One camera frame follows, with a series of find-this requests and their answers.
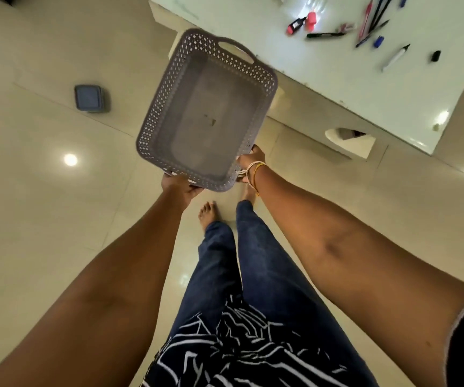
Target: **black and white patterned shirt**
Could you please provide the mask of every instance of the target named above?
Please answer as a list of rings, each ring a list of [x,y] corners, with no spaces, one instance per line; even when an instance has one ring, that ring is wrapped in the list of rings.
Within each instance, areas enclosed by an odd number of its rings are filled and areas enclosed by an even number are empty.
[[[464,386],[464,311],[456,321],[445,369],[448,386]],[[196,314],[169,337],[151,363],[144,387],[325,387],[367,384],[366,378],[310,347],[242,299],[230,298],[216,332]]]

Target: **bare foot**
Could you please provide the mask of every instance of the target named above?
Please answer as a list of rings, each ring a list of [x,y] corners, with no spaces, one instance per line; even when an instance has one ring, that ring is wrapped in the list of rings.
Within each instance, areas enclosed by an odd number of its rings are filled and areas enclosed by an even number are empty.
[[[220,221],[220,214],[216,202],[206,202],[202,209],[200,209],[198,219],[202,225],[203,232],[205,232],[205,229],[207,229],[210,223]]]
[[[243,191],[243,197],[241,198],[241,201],[247,200],[252,203],[252,205],[255,204],[255,189],[250,186],[248,183],[244,185],[244,191]]]

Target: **person's left arm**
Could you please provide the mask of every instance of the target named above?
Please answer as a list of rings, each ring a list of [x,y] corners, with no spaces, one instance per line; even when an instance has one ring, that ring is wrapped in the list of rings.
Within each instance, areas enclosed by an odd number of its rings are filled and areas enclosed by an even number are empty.
[[[127,387],[148,351],[182,212],[202,189],[163,193],[68,286],[0,364],[0,387]]]

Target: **blue jeans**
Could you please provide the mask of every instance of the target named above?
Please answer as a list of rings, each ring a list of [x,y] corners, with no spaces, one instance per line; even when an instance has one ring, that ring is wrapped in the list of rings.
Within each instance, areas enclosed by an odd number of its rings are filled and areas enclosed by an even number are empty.
[[[239,266],[234,234],[222,222],[212,222],[198,247],[199,261],[191,276],[170,335],[188,319],[202,312],[213,331],[227,296],[243,296],[272,322],[281,322],[334,358],[377,382],[332,313],[300,268],[275,239],[250,201],[237,205]]]

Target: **red pen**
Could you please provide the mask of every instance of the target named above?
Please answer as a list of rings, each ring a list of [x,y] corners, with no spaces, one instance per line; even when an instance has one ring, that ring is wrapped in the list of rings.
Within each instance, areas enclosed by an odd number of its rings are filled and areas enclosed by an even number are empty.
[[[366,12],[364,12],[364,21],[362,23],[361,30],[359,31],[359,40],[361,40],[364,37],[364,30],[366,29],[366,24],[368,23],[370,12],[372,12],[372,5],[373,5],[373,0],[370,0],[370,3],[366,7]]]

